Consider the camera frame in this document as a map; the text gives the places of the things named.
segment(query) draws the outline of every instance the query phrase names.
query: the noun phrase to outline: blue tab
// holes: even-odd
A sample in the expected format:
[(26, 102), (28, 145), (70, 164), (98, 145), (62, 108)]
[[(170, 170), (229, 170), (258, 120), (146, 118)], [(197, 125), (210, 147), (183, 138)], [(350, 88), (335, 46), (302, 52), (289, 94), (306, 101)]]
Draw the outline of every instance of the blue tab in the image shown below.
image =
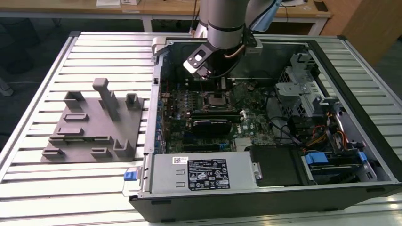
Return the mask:
[(322, 153), (322, 152), (309, 153), (305, 156), (305, 158), (306, 158), (306, 161), (307, 161), (309, 165), (313, 164), (313, 163), (326, 163), (326, 162), (329, 162), (326, 154)]
[(313, 158), (311, 158), (310, 155), (306, 155), (305, 159), (306, 159), (306, 162), (307, 162), (309, 165), (313, 164)]
[(360, 155), (360, 159), (362, 159), (362, 161), (368, 161), (368, 156), (364, 152), (360, 152), (358, 155)]
[(130, 181), (132, 178), (132, 172), (126, 172), (124, 173), (124, 181)]
[(136, 172), (126, 172), (124, 173), (124, 181), (136, 181), (138, 173)]

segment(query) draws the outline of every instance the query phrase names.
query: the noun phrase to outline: blue connector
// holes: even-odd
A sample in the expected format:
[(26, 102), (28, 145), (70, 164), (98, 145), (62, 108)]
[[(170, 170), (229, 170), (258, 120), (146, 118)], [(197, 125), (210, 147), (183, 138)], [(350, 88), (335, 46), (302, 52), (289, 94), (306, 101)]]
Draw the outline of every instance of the blue connector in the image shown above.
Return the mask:
[(124, 173), (124, 181), (136, 181), (139, 180), (139, 177), (142, 175), (142, 167), (132, 167), (128, 168), (126, 173)]
[(227, 144), (219, 144), (219, 150), (223, 150)]
[(360, 159), (362, 160), (362, 162), (366, 162), (368, 161), (366, 154), (364, 152), (360, 152), (358, 155), (360, 155)]
[(124, 173), (124, 181), (136, 181), (136, 180), (138, 180), (138, 172)]
[(306, 156), (306, 162), (307, 164), (313, 164), (313, 163), (327, 163), (329, 160), (327, 160), (327, 157), (326, 157), (326, 154), (322, 153), (322, 152), (313, 152), (313, 153), (309, 153)]

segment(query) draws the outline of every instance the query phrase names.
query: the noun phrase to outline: power supply label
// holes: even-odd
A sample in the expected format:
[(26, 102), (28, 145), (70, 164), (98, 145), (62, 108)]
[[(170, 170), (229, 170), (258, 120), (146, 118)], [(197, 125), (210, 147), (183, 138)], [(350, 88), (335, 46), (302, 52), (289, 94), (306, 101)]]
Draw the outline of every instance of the power supply label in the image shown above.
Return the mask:
[(187, 167), (190, 190), (231, 188), (226, 159), (189, 160)]

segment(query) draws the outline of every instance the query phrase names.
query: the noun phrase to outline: label sticker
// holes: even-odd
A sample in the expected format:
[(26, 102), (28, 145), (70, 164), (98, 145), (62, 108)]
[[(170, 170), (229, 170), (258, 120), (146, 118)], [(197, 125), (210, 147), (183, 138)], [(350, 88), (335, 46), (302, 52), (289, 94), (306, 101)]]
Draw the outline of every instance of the label sticker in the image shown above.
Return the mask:
[(173, 164), (187, 164), (189, 157), (173, 157)]
[(190, 190), (231, 188), (226, 159), (189, 160), (187, 163)]
[(139, 13), (138, 10), (122, 10), (123, 13)]

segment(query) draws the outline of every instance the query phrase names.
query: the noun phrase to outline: wooden desk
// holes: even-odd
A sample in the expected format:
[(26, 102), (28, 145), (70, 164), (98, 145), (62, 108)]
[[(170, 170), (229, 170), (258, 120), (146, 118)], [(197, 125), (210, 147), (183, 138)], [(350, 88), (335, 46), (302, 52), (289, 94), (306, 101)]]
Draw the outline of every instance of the wooden desk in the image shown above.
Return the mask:
[[(153, 32), (153, 19), (191, 20), (193, 0), (142, 0), (138, 6), (96, 8), (96, 0), (0, 0), (0, 17), (141, 19), (145, 31)], [(319, 35), (331, 17), (317, 10), (313, 0), (278, 10), (274, 22), (313, 23), (310, 35)]]

